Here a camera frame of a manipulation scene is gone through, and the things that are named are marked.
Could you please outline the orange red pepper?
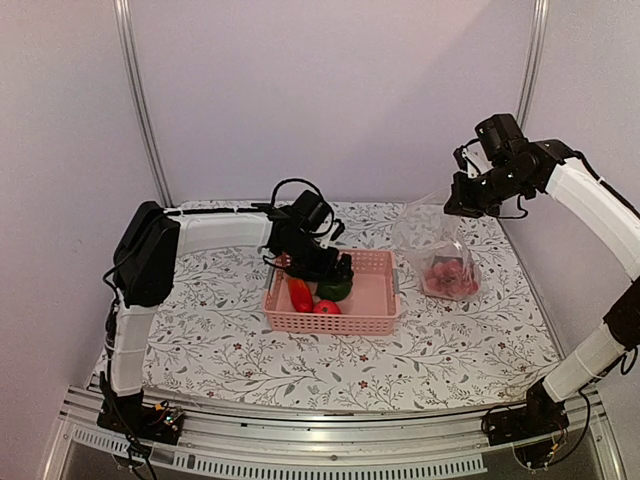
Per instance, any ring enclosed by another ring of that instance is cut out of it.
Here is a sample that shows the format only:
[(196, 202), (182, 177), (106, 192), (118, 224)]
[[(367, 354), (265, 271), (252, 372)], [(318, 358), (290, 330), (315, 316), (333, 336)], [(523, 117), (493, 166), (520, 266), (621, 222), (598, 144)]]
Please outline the orange red pepper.
[(299, 313), (312, 313), (314, 300), (307, 283), (299, 278), (289, 278), (287, 286), (294, 310)]

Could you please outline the green avocado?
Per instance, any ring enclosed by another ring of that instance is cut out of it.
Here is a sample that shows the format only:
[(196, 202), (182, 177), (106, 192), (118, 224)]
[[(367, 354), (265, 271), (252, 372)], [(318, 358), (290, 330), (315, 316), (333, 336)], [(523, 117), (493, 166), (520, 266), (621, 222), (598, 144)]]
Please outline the green avocado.
[(315, 295), (322, 300), (340, 302), (351, 294), (352, 288), (352, 280), (338, 282), (322, 281), (317, 284)]

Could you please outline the red tomato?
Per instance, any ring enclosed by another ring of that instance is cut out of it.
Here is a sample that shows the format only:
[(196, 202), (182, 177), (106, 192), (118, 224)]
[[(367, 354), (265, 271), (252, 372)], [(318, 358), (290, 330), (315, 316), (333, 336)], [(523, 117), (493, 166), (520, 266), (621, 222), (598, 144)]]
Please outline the red tomato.
[(341, 315), (342, 311), (337, 303), (331, 300), (320, 300), (314, 305), (313, 313), (320, 315)]

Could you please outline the clear zip top bag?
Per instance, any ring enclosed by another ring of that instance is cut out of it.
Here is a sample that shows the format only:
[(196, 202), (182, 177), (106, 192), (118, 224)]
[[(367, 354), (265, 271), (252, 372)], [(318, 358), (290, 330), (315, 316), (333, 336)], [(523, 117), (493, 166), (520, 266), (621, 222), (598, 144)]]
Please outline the clear zip top bag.
[(448, 199), (448, 191), (441, 189), (410, 202), (392, 227), (394, 246), (415, 270), (424, 294), (424, 274), (434, 265), (436, 255), (452, 256), (463, 264), (471, 264), (481, 286), (479, 269), (458, 232), (461, 219), (444, 213)]

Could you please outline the red lychee bunch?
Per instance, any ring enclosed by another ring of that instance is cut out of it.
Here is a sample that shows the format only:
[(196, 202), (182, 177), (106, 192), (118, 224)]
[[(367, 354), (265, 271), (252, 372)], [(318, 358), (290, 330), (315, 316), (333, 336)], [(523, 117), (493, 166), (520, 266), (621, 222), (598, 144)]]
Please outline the red lychee bunch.
[(423, 289), (429, 296), (460, 300), (475, 295), (479, 287), (473, 266), (458, 259), (436, 262), (424, 274)]

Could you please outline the dark purple eggplant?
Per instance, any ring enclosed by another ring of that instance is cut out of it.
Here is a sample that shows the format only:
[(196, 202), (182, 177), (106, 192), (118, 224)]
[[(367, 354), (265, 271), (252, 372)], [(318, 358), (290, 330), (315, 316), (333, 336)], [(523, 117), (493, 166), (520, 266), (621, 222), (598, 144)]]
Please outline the dark purple eggplant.
[(438, 264), (438, 263), (442, 263), (442, 264), (446, 264), (449, 261), (455, 260), (455, 257), (452, 256), (442, 256), (442, 255), (436, 255), (434, 257), (433, 260), (433, 264)]

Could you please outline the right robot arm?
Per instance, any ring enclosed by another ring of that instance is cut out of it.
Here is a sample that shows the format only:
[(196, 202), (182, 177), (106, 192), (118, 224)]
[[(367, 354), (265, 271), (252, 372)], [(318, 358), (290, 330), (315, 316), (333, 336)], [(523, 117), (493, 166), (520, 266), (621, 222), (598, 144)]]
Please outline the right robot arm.
[(638, 348), (639, 215), (593, 174), (579, 152), (559, 140), (511, 140), (483, 149), (490, 169), (475, 177), (466, 172), (454, 174), (446, 214), (495, 216), (505, 200), (546, 194), (608, 248), (630, 280), (602, 323), (528, 388), (524, 406), (486, 414), (486, 434), (490, 442), (501, 444), (566, 428), (565, 401), (606, 376)]

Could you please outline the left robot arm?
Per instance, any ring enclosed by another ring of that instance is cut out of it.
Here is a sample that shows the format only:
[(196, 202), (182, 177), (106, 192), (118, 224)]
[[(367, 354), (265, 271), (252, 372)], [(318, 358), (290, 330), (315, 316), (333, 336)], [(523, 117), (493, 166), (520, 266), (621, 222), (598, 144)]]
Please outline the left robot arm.
[(114, 299), (106, 326), (107, 367), (101, 379), (111, 419), (128, 434), (148, 426), (142, 368), (147, 338), (158, 307), (174, 286), (178, 258), (204, 250), (254, 247), (268, 251), (268, 264), (290, 259), (286, 273), (310, 281), (337, 275), (340, 253), (332, 243), (345, 230), (334, 209), (305, 191), (291, 204), (165, 209), (141, 204), (103, 280)]

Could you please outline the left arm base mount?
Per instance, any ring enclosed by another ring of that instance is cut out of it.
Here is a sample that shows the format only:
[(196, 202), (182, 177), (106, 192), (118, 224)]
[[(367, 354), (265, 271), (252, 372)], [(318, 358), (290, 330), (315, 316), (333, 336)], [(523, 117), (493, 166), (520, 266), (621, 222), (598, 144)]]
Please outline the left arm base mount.
[(138, 400), (117, 398), (103, 402), (97, 425), (131, 438), (177, 445), (184, 423), (183, 411), (164, 402), (146, 406)]

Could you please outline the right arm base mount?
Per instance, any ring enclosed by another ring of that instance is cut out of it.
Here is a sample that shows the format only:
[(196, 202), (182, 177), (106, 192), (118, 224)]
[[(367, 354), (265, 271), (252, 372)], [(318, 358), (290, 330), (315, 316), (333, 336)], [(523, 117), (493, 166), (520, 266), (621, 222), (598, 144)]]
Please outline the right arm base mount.
[(530, 415), (525, 406), (488, 410), (481, 419), (481, 431), (490, 446), (503, 445), (550, 435), (569, 427), (569, 419), (563, 409), (550, 414)]

